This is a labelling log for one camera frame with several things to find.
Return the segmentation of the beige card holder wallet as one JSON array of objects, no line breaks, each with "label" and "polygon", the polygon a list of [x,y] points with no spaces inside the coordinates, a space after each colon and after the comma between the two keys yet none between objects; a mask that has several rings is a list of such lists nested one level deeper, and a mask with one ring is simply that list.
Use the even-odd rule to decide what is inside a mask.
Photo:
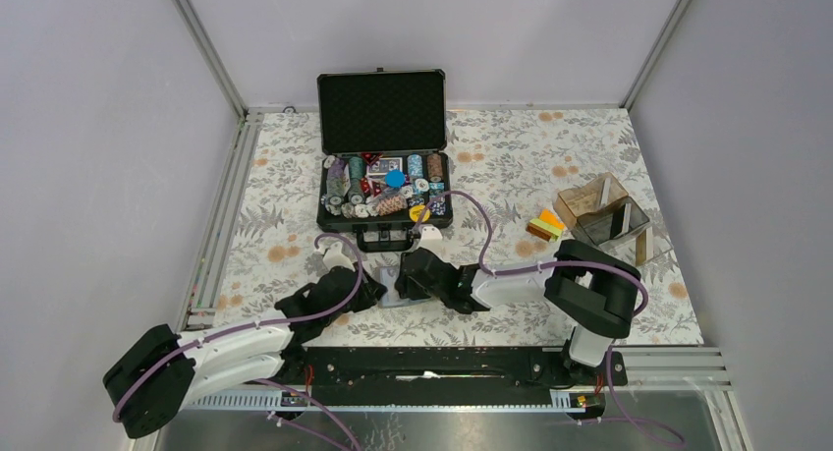
[{"label": "beige card holder wallet", "polygon": [[378,270],[379,282],[386,287],[386,293],[379,301],[381,309],[394,309],[415,306],[426,302],[426,299],[412,300],[402,297],[395,287],[399,270],[394,266],[381,266]]}]

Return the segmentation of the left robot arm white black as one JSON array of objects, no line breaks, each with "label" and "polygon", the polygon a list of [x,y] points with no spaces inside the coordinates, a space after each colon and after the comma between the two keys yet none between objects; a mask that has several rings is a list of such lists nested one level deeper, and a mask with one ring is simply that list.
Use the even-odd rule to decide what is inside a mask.
[{"label": "left robot arm white black", "polygon": [[140,438],[189,403],[228,387],[272,376],[294,382],[304,373],[304,343],[342,314],[375,306],[386,292],[358,268],[336,266],[250,320],[181,333],[156,325],[102,378],[113,420]]}]

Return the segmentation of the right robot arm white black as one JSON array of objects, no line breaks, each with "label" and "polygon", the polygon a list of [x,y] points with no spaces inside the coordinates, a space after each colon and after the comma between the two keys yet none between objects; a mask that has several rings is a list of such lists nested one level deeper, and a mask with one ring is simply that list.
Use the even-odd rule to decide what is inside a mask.
[{"label": "right robot arm white black", "polygon": [[491,271],[478,264],[456,266],[419,247],[402,254],[394,286],[405,299],[436,298],[460,314],[548,302],[576,323],[563,369],[578,384],[601,373],[612,343],[630,335],[633,318],[647,302],[633,266],[577,240],[561,243],[546,262]]}]

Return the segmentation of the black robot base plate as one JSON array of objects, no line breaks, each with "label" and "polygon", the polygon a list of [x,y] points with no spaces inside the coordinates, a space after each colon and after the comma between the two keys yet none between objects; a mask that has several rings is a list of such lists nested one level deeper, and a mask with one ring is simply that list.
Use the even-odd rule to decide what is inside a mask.
[{"label": "black robot base plate", "polygon": [[559,347],[310,347],[272,381],[326,406],[545,406],[557,390],[628,384],[623,357],[570,366]]}]

